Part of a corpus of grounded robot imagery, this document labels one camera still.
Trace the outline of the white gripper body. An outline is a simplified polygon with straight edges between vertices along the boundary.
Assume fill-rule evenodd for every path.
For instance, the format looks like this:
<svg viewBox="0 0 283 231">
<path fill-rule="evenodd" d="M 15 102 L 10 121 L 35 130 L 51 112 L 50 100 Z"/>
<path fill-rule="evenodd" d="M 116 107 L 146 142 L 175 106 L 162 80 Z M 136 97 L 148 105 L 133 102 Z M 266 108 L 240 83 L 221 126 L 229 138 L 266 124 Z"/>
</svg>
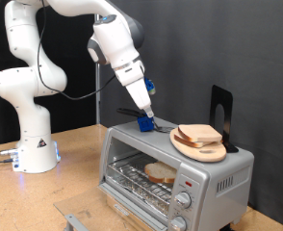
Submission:
<svg viewBox="0 0 283 231">
<path fill-rule="evenodd" d="M 143 79 L 127 85 L 126 89 L 139 109 L 150 107 L 151 101 Z"/>
</svg>

